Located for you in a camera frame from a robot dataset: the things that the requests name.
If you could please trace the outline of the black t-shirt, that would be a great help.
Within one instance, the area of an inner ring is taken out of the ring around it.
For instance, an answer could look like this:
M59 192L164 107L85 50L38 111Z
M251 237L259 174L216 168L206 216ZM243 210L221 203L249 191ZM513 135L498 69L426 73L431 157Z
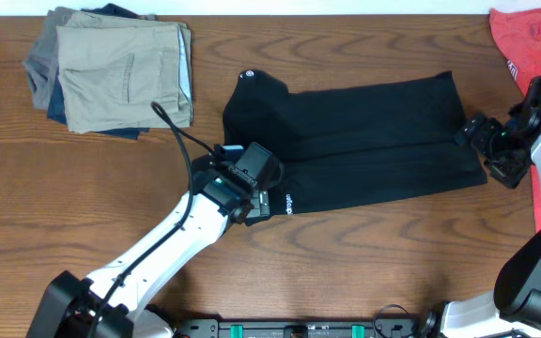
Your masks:
M258 143L284 169L270 217L449 192L487 182L455 135L466 116L453 75L292 93L262 70L240 74L223 112L224 142Z

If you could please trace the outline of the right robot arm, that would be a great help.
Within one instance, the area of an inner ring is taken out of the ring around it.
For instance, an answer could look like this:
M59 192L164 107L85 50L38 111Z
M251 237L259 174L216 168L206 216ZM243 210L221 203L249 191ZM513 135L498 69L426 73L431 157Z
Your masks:
M541 99L513 107L501 125L477 115L459 136L481 151L502 184L515 187L531 165L541 189ZM421 337L541 337L541 229L503 266L493 291L444 305Z

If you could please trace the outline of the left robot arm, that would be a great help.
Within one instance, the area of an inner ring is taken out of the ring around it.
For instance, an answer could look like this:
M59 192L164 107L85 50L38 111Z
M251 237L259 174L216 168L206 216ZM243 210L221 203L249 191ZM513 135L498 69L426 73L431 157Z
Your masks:
M283 173L277 160L215 162L191 170L189 190L154 229L83 280L68 271L44 291L30 337L171 337L171 326L147 309L196 254L234 223L265 212L261 193Z

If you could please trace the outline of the red t-shirt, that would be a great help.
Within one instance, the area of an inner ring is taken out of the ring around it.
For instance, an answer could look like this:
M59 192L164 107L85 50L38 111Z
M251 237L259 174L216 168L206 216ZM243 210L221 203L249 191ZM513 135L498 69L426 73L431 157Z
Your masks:
M492 37L507 59L507 67L523 94L531 80L541 76L541 8L489 14Z

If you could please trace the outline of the folded khaki pants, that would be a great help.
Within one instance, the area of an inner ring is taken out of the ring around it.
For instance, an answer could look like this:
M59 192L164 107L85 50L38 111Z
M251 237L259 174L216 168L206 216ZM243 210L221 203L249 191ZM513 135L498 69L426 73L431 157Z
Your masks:
M76 11L56 32L70 131L163 128L153 101L176 126L192 124L192 34L186 24Z

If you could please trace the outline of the folded grey garment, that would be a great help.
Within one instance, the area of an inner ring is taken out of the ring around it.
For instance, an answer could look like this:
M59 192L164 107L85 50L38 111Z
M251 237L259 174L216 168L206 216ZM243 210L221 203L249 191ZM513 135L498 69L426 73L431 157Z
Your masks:
M50 10L44 19L39 37L23 61L33 106L46 110L54 90L58 71L58 37L56 28L65 25L74 9L58 7Z

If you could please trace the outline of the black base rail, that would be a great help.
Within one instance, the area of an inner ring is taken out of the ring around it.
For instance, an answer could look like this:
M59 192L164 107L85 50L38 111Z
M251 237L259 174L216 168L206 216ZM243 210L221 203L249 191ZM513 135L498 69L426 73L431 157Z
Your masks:
M427 337L435 313L413 315L397 304L362 320L217 320L192 319L180 324L177 338L407 338Z

